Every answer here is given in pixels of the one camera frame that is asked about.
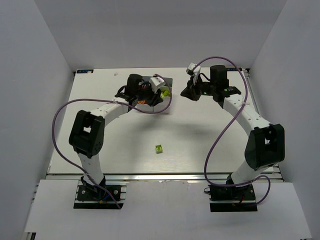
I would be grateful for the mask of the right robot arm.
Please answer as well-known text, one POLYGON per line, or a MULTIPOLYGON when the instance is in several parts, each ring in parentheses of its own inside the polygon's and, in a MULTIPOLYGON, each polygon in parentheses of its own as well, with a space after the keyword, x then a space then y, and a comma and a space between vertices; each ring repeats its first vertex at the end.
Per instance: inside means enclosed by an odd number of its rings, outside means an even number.
POLYGON ((241 91, 229 84, 224 65, 213 65, 209 70, 209 80, 203 81, 200 66, 191 63, 186 70, 190 79, 180 95, 192 101, 198 101, 201 96, 211 96, 243 128, 248 136, 244 162, 226 182, 227 185, 242 187, 267 168, 284 160, 285 130, 281 124, 271 124, 247 104, 241 91))

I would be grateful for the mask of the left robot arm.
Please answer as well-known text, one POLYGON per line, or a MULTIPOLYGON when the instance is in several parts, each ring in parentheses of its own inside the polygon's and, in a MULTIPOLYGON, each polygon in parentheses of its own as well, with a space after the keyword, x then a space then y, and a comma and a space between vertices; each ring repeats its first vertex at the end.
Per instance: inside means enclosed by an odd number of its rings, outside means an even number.
POLYGON ((114 100, 92 111, 80 110, 76 114, 68 141, 84 169, 81 182, 95 199, 102 199, 106 194, 106 180, 99 159, 105 127, 121 115, 127 114, 138 102, 144 102, 150 107, 162 103, 161 87, 166 83, 157 74, 148 80, 139 74, 130 74, 126 85, 117 91, 114 100))

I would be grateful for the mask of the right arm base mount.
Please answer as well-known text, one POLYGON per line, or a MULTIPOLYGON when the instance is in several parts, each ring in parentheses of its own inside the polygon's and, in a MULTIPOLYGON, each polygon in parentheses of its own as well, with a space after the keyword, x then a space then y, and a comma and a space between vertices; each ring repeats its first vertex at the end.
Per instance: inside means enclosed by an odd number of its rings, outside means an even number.
POLYGON ((257 212, 256 195, 251 184, 239 187, 220 187, 212 184, 204 189, 209 195, 212 213, 257 212))

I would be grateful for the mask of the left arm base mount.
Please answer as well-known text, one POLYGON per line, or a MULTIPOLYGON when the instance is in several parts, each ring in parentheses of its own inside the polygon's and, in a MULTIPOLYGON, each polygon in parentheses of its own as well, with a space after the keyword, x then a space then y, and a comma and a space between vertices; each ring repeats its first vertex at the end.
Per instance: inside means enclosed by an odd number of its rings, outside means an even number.
POLYGON ((79 181, 76 188, 73 208, 87 210, 120 210, 126 199, 127 186, 123 184, 109 184, 105 187, 111 193, 118 205, 105 191, 100 190, 98 193, 94 192, 79 181))

